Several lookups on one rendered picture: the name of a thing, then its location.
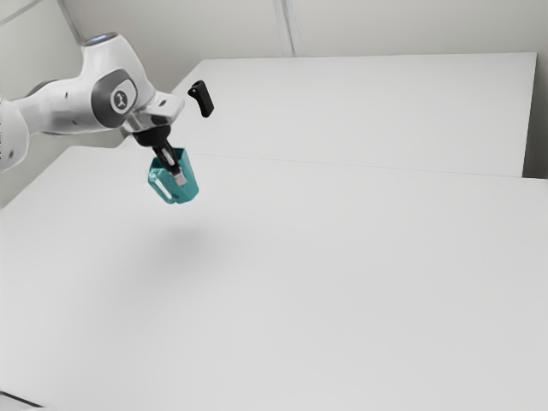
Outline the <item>teal faceted mug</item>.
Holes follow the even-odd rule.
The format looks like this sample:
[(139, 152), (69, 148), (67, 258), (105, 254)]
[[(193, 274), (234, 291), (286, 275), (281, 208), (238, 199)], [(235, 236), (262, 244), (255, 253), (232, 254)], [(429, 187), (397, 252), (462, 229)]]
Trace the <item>teal faceted mug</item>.
[(148, 183), (167, 204), (184, 204), (193, 200), (199, 192), (192, 165), (184, 148), (175, 148), (176, 162), (186, 182), (179, 186), (175, 177), (155, 157), (150, 165)]

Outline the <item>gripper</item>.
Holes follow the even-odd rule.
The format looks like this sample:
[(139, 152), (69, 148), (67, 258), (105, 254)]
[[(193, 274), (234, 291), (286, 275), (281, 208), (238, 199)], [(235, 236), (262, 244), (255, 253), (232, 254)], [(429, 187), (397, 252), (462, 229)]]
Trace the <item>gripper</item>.
[(170, 125), (162, 125), (149, 128), (145, 131), (132, 133), (135, 141), (143, 147), (154, 147), (156, 154), (156, 168), (166, 170), (173, 178), (177, 187), (182, 187), (187, 183), (182, 167), (179, 164), (182, 150), (174, 148), (168, 142), (171, 133)]

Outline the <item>small black angled piece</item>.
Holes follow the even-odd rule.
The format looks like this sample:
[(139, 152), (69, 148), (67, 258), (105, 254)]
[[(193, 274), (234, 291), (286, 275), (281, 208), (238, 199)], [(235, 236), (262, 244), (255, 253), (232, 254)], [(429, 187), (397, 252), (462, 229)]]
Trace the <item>small black angled piece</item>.
[(200, 108), (200, 114), (204, 118), (208, 118), (215, 110), (211, 95), (208, 91), (206, 83), (203, 80), (198, 80), (188, 89), (188, 96), (193, 98)]

